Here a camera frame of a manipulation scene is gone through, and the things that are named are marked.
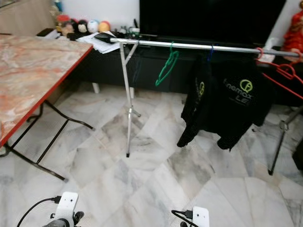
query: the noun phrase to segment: green clothes hanger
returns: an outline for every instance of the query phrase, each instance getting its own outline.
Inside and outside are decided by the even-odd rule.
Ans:
[[[159,77],[158,79],[156,80],[156,87],[160,85],[160,83],[162,83],[163,80],[165,80],[165,78],[171,73],[172,69],[175,67],[175,64],[179,58],[179,51],[172,51],[172,45],[173,45],[174,42],[171,42],[171,45],[170,45],[170,55],[169,55],[169,58],[167,59],[164,67],[162,68],[160,74],[159,74]],[[164,77],[162,77],[165,69],[167,67],[169,67],[171,65],[171,68],[169,69],[169,71],[164,75]]]

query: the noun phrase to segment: stuffed toy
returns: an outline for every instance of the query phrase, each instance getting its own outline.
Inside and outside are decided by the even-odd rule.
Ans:
[[[78,30],[81,33],[87,33],[87,21],[86,20],[79,20]]]
[[[90,33],[95,33],[98,31],[99,22],[96,20],[90,20],[87,24],[87,29]]]
[[[110,31],[110,25],[107,21],[102,21],[99,24],[99,32],[106,32],[106,31]]]

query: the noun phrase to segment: cable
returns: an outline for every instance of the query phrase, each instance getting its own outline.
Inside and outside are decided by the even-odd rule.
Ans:
[[[186,216],[187,218],[190,218],[192,219],[193,218],[193,212],[190,211],[190,210],[187,210],[187,211],[178,211],[178,210],[172,210],[171,211],[175,216],[177,216],[178,218],[182,219],[183,221],[186,221],[188,224],[190,224],[191,226],[194,226],[194,227],[199,227],[197,226],[196,224],[194,224],[193,222],[187,220],[186,218],[182,217],[181,215],[179,214],[182,214],[184,216]]]
[[[59,201],[60,201],[60,199],[61,199],[61,196],[57,196],[57,197],[48,198],[48,199],[44,199],[44,200],[41,200],[41,201],[37,202],[34,206],[32,206],[32,207],[23,215],[23,217],[20,219],[20,221],[19,221],[17,227],[20,227],[20,225],[21,225],[23,219],[26,217],[26,215],[27,215],[33,208],[35,208],[37,205],[39,205],[40,203],[45,202],[45,201],[54,201],[56,204],[58,204]]]

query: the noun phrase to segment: black metal table leg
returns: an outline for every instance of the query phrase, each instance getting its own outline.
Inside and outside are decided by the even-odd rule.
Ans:
[[[4,144],[4,147],[9,151],[9,152],[12,152],[14,153],[15,155],[17,155],[19,158],[23,159],[24,161],[28,162],[29,164],[31,164],[32,166],[38,168],[38,169],[41,169],[57,178],[59,178],[60,180],[65,180],[65,178],[57,173],[55,173],[54,171],[50,170],[50,169],[47,169],[35,162],[33,162],[32,160],[30,160],[29,158],[25,157],[24,155],[20,154],[18,151],[16,151],[15,149],[13,149],[12,147],[10,147],[8,144]]]
[[[79,124],[83,124],[84,126],[92,129],[93,131],[95,130],[94,127],[90,126],[89,124],[85,123],[85,122],[81,122],[81,121],[78,121],[78,120],[75,120],[75,119],[72,119],[68,116],[66,116],[65,114],[63,114],[61,111],[59,111],[56,107],[54,107],[54,105],[52,105],[49,101],[45,100],[44,101],[45,104],[47,104],[50,108],[52,108],[53,110],[55,110],[61,117],[64,117],[65,119],[71,121],[71,122],[76,122],[76,123],[79,123]]]
[[[4,154],[0,154],[0,157],[4,157],[7,156],[9,154],[9,152],[12,152],[13,154],[17,155],[19,158],[23,159],[24,161],[28,162],[29,164],[33,165],[34,167],[41,169],[57,178],[59,178],[60,180],[65,181],[66,179],[57,174],[56,172],[47,169],[41,165],[39,165],[39,163],[41,162],[41,160],[43,159],[43,157],[46,155],[46,153],[48,152],[48,150],[50,149],[50,147],[53,145],[53,143],[55,142],[55,140],[58,138],[58,136],[60,135],[60,133],[63,131],[64,127],[67,125],[68,121],[72,121],[72,122],[76,122],[79,124],[83,124],[84,126],[95,130],[94,127],[90,126],[89,124],[85,123],[85,122],[81,122],[78,120],[75,120],[73,118],[70,118],[66,115],[64,115],[63,113],[61,113],[56,107],[54,107],[49,101],[45,100],[44,101],[45,104],[47,104],[50,108],[52,108],[53,110],[55,110],[61,117],[64,117],[66,119],[66,121],[64,122],[64,124],[61,126],[61,128],[59,129],[59,131],[56,133],[56,135],[54,136],[54,138],[52,139],[52,141],[48,144],[48,146],[46,147],[46,149],[44,150],[44,152],[42,153],[42,155],[39,157],[39,159],[34,162],[32,160],[30,160],[29,158],[25,157],[24,155],[22,155],[21,153],[19,153],[18,151],[16,151],[14,149],[14,147],[20,142],[20,140],[26,135],[26,133],[32,128],[32,126],[38,121],[38,119],[42,116],[43,114],[43,103],[40,105],[40,112],[38,115],[35,116],[31,116],[27,119],[27,122],[29,122],[31,119],[35,119],[33,122],[31,122],[31,124],[24,130],[24,132],[21,134],[21,136],[19,136],[19,138],[17,138],[17,140],[13,143],[12,146],[9,146],[8,143],[4,144],[4,148],[6,150],[6,152]]]

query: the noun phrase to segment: paper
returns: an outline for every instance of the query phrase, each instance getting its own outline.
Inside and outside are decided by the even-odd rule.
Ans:
[[[108,33],[108,34],[114,36],[110,31],[105,32],[105,33]],[[99,32],[81,37],[81,38],[77,39],[76,41],[82,42],[82,43],[92,44],[94,49],[99,51],[100,53],[108,53],[108,52],[111,52],[111,51],[114,51],[114,50],[120,48],[119,43],[108,44],[106,42],[103,42],[101,40],[96,39],[94,36],[97,35],[97,34],[99,34]]]

